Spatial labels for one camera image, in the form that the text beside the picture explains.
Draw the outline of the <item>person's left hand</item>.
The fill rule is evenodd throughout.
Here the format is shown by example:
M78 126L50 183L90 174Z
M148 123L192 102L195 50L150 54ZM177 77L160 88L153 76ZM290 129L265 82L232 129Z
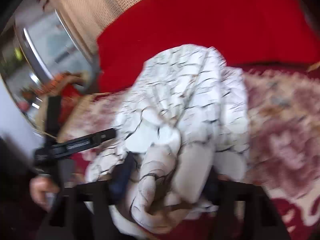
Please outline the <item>person's left hand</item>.
M38 175L30 180L29 192L33 202L49 212L50 204L47 194L57 194L60 192L60 188L49 176Z

